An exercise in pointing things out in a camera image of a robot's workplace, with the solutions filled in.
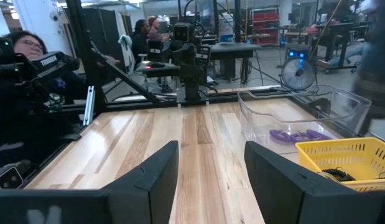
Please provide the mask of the device with blue lights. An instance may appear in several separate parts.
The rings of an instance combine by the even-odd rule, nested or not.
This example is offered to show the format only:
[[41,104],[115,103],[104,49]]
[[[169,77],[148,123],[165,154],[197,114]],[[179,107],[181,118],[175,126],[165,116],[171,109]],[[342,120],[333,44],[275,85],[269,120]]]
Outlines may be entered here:
[[310,47],[304,44],[285,44],[285,60],[288,61],[291,58],[303,58],[307,59]]

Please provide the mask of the clear plastic bin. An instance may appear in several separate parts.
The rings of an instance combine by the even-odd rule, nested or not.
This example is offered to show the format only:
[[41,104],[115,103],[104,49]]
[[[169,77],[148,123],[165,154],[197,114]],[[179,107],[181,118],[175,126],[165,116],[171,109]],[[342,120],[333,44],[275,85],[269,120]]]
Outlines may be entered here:
[[302,91],[284,89],[288,91],[276,96],[238,92],[245,139],[278,154],[293,154],[297,149],[292,141],[273,138],[271,129],[290,135],[312,129],[332,139],[354,138],[371,106],[366,98],[330,85],[314,85]]

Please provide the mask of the yellow plastic basket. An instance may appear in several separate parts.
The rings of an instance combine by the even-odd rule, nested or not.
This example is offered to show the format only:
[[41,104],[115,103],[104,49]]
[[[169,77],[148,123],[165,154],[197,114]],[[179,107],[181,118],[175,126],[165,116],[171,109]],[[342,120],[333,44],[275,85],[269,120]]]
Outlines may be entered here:
[[385,142],[377,138],[349,138],[299,142],[296,145],[300,165],[313,172],[344,170],[355,181],[342,182],[358,192],[385,190]]

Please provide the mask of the red storage shelf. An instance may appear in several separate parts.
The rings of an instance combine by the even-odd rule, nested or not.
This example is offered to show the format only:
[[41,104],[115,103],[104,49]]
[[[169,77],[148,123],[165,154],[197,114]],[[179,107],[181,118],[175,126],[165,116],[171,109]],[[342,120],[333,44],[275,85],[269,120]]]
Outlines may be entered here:
[[277,7],[251,10],[250,28],[252,43],[261,47],[275,46],[279,35],[279,14]]

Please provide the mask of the black floor fan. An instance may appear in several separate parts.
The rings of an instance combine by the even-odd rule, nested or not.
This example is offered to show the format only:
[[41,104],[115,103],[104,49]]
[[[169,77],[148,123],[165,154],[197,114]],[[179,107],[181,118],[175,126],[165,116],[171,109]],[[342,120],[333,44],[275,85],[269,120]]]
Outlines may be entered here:
[[317,81],[316,68],[302,58],[290,58],[282,66],[282,83],[292,90],[305,90]]

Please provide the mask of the person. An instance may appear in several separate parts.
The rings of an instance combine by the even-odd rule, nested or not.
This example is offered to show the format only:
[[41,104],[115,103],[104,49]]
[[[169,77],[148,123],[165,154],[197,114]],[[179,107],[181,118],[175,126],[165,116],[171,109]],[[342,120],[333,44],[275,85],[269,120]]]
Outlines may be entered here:
[[[351,57],[360,55],[361,60],[364,59],[365,55],[367,54],[371,44],[369,42],[363,42],[359,45],[353,47],[351,50],[348,50],[345,54],[345,59],[349,59]],[[317,65],[323,68],[330,68],[330,67],[336,67],[338,63],[340,62],[340,57],[333,58],[329,61],[325,60],[317,60]]]
[[148,18],[148,24],[150,26],[150,31],[148,34],[149,40],[166,41],[169,39],[167,34],[160,34],[160,20],[156,16]]
[[[43,40],[26,30],[5,35],[12,41],[14,52],[26,56],[27,59],[37,59],[48,53]],[[84,77],[77,72],[67,72],[61,77],[47,82],[50,92],[65,97],[66,104],[74,104],[74,100],[85,100],[88,89]]]
[[385,118],[385,0],[371,0],[374,6],[373,27],[368,32],[367,50],[361,59],[353,93],[371,101],[368,114],[358,134],[364,136],[372,119]]
[[147,53],[147,36],[149,33],[149,25],[146,20],[140,19],[135,24],[135,29],[133,32],[133,35],[131,37],[132,39],[132,53],[134,56],[134,59],[137,64],[141,62],[141,58],[139,54],[146,54]]

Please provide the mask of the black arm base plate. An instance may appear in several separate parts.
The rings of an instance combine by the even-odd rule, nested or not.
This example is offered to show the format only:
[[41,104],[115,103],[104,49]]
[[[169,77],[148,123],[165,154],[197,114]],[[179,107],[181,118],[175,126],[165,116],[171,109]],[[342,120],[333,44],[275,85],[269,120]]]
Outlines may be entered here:
[[180,87],[176,93],[176,103],[179,107],[209,104],[208,92],[204,86],[199,86],[198,89]]

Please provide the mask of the black workbench frame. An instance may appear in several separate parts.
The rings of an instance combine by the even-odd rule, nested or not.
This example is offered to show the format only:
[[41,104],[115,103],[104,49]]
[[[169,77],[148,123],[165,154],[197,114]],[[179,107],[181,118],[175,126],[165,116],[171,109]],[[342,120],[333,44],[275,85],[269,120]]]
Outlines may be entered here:
[[372,22],[355,24],[351,22],[337,23],[333,21],[329,22],[328,25],[316,25],[316,28],[320,31],[320,35],[318,36],[317,42],[313,48],[313,53],[316,54],[317,47],[321,45],[326,47],[326,53],[324,58],[318,59],[329,61],[333,58],[340,57],[340,62],[336,67],[325,68],[325,74],[327,74],[330,70],[347,68],[351,68],[351,72],[356,71],[358,62],[354,65],[344,66],[345,60],[350,63],[350,59],[345,59],[347,46],[348,43],[351,45],[354,44],[353,41],[355,40],[356,33],[357,37],[362,37],[365,40],[371,24]]

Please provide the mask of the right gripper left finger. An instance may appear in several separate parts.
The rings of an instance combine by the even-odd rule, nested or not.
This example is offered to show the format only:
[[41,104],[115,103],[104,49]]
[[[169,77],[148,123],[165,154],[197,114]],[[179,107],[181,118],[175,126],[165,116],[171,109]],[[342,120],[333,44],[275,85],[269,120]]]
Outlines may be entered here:
[[179,143],[169,141],[104,186],[112,224],[169,224],[179,171]]

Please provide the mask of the small dark grey table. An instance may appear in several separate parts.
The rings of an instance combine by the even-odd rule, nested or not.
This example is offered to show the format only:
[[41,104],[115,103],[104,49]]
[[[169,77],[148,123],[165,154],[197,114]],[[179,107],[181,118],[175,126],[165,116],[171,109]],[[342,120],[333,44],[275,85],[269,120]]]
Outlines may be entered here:
[[147,78],[177,77],[180,67],[171,63],[142,61],[136,72],[144,73]]

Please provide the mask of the silver aluminium extrusion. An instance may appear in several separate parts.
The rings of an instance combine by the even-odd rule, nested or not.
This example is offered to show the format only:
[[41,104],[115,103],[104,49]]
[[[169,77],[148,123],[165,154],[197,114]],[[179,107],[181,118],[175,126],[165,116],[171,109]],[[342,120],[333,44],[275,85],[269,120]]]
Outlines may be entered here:
[[89,126],[93,119],[93,111],[94,111],[94,103],[95,103],[95,87],[89,86],[86,96],[86,104],[85,104],[85,113],[83,117],[83,125]]

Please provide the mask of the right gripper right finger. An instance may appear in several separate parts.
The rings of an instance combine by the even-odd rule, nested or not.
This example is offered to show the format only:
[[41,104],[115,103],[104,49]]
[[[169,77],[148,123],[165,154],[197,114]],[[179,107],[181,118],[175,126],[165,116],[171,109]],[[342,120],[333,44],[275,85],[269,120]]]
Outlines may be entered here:
[[265,224],[298,224],[304,197],[292,173],[298,165],[254,141],[246,142],[244,161]]

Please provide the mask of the dark pedestal desk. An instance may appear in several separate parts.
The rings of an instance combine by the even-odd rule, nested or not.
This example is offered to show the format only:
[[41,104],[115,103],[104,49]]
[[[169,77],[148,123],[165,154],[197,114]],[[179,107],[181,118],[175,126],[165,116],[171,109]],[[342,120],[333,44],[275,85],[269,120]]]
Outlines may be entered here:
[[237,58],[251,58],[261,47],[243,42],[231,44],[215,44],[211,46],[211,60],[220,61],[220,75],[229,80],[236,75],[235,60]]

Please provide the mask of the dark room divider panel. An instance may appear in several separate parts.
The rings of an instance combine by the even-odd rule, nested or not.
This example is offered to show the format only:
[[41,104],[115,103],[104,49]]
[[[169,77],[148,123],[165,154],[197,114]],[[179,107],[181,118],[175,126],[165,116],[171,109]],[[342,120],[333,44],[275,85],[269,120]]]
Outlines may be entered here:
[[118,42],[123,34],[118,27],[115,11],[104,9],[83,8],[83,15],[90,38],[96,49],[106,59],[125,74],[129,68],[124,59],[124,50]]

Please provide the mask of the light cloth over chair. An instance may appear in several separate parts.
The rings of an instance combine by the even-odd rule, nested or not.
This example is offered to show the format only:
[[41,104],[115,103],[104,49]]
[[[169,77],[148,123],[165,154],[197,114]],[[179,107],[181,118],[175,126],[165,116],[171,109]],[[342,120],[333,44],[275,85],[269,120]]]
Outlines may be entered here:
[[127,74],[129,76],[131,76],[133,71],[134,71],[134,66],[135,66],[135,59],[134,59],[132,49],[131,49],[132,39],[128,35],[122,35],[118,40],[118,44],[121,45],[124,64],[126,67]]

